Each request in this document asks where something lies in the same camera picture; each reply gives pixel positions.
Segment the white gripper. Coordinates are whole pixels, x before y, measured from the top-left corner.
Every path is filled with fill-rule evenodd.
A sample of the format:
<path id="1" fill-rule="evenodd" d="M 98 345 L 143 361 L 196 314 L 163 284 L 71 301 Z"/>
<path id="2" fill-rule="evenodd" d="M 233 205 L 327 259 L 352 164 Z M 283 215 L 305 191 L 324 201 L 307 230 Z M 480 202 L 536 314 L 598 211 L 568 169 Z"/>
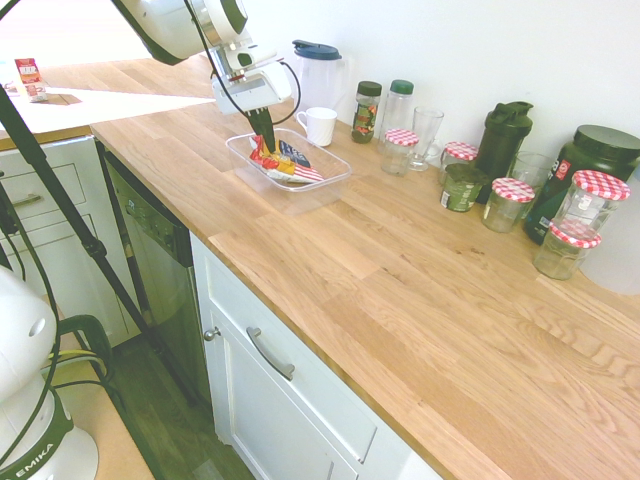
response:
<path id="1" fill-rule="evenodd" d="M 248 70 L 242 79 L 226 85 L 226 90 L 222 89 L 216 77 L 211 84 L 219 110 L 225 115 L 246 112 L 253 132 L 265 140 L 269 151 L 274 151 L 273 121 L 267 107 L 290 98 L 290 82 L 285 67 L 267 64 Z"/>

